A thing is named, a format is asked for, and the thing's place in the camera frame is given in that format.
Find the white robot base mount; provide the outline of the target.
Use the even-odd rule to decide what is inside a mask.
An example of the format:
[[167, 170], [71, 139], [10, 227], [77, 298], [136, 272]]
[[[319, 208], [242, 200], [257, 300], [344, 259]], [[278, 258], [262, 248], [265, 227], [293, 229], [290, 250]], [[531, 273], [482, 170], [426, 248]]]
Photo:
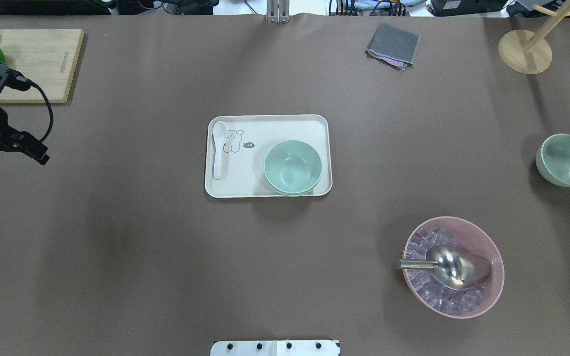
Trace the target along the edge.
[[334, 340], [244, 340], [213, 343], [211, 356], [340, 356]]

